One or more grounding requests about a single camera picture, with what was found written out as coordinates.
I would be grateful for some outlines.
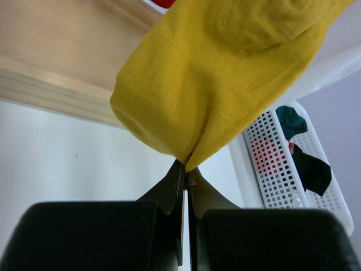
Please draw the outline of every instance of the dark green fabric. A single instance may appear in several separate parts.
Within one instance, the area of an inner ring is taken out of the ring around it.
[[[331,167],[324,161],[303,153],[296,144],[292,158],[305,191],[308,189],[323,196],[332,180]]]
[[[308,131],[305,119],[300,117],[294,108],[281,106],[277,108],[276,113],[287,140],[290,140],[296,134]]]

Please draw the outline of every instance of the white plastic basket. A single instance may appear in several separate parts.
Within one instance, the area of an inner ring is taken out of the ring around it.
[[[307,133],[293,137],[291,142],[304,153],[329,163],[304,108],[297,102],[288,106],[306,120],[308,127]],[[351,236],[354,223],[333,173],[331,184],[323,197],[304,191],[276,111],[263,113],[244,131],[244,135],[266,208],[326,209],[334,213]]]

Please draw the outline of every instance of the yellow fabric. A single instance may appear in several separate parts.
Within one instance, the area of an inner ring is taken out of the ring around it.
[[[113,112],[190,171],[290,87],[351,2],[177,0],[119,71]]]

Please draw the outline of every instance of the wooden shelf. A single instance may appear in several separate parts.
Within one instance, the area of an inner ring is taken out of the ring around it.
[[[121,126],[116,74],[161,14],[141,0],[0,5],[0,98]]]

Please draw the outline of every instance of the green cloth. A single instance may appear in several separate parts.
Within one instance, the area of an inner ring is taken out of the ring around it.
[[[277,108],[276,113],[287,140],[290,140],[296,134],[306,133],[308,131],[305,119],[300,117],[294,108],[281,106]]]

